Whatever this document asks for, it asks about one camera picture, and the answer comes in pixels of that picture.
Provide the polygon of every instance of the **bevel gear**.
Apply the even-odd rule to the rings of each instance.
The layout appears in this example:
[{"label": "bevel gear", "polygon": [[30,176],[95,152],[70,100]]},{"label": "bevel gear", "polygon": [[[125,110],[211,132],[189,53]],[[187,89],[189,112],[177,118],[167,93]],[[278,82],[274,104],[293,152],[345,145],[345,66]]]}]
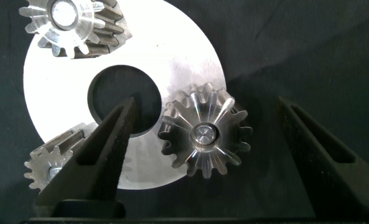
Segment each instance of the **bevel gear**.
[{"label": "bevel gear", "polygon": [[89,58],[108,54],[131,38],[116,0],[27,0],[26,31],[40,34],[38,46],[56,57]]},{"label": "bevel gear", "polygon": [[79,124],[33,150],[30,153],[32,159],[24,163],[27,168],[32,170],[32,172],[24,174],[25,178],[34,180],[29,187],[42,191],[96,127],[96,123]]},{"label": "bevel gear", "polygon": [[210,178],[214,168],[227,174],[225,164],[240,165],[236,153],[250,150],[243,137],[252,128],[240,126],[247,115],[225,89],[215,90],[210,83],[193,85],[189,94],[180,91],[167,104],[159,131],[167,140],[162,153],[177,156],[173,168],[187,164],[189,176],[201,169],[203,177]]}]

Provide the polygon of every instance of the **metal gear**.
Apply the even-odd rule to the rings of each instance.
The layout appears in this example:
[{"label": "metal gear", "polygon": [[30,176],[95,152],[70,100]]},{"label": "metal gear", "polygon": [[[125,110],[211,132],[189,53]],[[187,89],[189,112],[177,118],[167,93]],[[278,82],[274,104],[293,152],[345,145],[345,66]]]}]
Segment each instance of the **metal gear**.
[{"label": "metal gear", "polygon": [[96,123],[79,124],[33,150],[30,153],[32,159],[24,163],[32,169],[32,172],[24,174],[25,178],[34,180],[29,187],[40,191],[45,189],[96,127]]},{"label": "metal gear", "polygon": [[240,165],[236,153],[250,150],[242,138],[252,128],[240,126],[247,115],[225,89],[215,90],[210,83],[191,86],[189,94],[178,92],[167,104],[159,131],[159,137],[167,140],[162,153],[177,156],[173,168],[186,163],[188,176],[201,169],[203,177],[210,178],[214,168],[227,174],[225,164]]},{"label": "metal gear", "polygon": [[131,38],[116,0],[27,0],[26,31],[40,34],[38,46],[56,57],[89,58],[108,54]]}]

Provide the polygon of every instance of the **black cloth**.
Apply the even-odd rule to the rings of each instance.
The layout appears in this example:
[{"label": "black cloth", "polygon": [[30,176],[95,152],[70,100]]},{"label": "black cloth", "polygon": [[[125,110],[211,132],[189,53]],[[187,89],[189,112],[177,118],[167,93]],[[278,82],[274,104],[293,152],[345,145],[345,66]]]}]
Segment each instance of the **black cloth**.
[{"label": "black cloth", "polygon": [[[369,162],[369,1],[168,2],[215,47],[228,92],[249,112],[252,150],[226,176],[197,173],[158,189],[118,190],[127,217],[313,217],[276,117],[277,97],[298,103]],[[37,196],[23,176],[24,161],[43,144],[22,85],[32,36],[18,9],[26,4],[0,0],[0,223],[33,217]]]}]

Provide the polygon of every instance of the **small gear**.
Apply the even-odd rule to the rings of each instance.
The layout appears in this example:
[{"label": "small gear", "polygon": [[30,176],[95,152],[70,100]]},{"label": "small gear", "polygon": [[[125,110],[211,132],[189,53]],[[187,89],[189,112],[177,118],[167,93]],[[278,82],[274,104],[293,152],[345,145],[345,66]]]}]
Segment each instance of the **small gear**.
[{"label": "small gear", "polygon": [[40,34],[38,46],[56,57],[89,58],[108,54],[131,38],[116,0],[27,0],[26,31]]},{"label": "small gear", "polygon": [[225,89],[215,90],[210,83],[191,86],[189,94],[178,92],[167,104],[159,131],[167,140],[162,153],[177,156],[173,168],[187,164],[187,175],[201,169],[210,178],[214,168],[227,174],[227,162],[240,165],[236,153],[250,150],[242,139],[252,128],[240,126],[248,112],[238,107]]},{"label": "small gear", "polygon": [[34,180],[29,187],[40,191],[45,189],[96,127],[96,123],[79,124],[33,150],[30,153],[32,159],[24,163],[32,169],[32,172],[24,174],[25,178]]}]

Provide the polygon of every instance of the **transparent gear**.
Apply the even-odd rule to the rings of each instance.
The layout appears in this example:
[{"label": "transparent gear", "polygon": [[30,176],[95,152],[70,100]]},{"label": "transparent gear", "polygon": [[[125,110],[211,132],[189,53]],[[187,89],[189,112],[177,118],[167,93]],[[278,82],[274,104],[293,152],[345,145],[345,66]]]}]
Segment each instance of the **transparent gear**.
[{"label": "transparent gear", "polygon": [[32,159],[24,163],[32,170],[24,174],[25,178],[34,180],[29,187],[40,191],[45,189],[96,127],[96,123],[79,124],[33,150],[30,153]]},{"label": "transparent gear", "polygon": [[26,31],[56,57],[89,58],[111,53],[131,38],[116,0],[27,0]]},{"label": "transparent gear", "polygon": [[248,112],[239,110],[225,89],[215,90],[212,84],[191,86],[189,94],[178,92],[175,101],[167,104],[159,137],[166,140],[164,155],[175,154],[173,168],[187,165],[187,175],[198,169],[210,178],[212,169],[227,174],[226,163],[240,165],[238,151],[249,151],[243,138],[251,127],[240,123]]}]

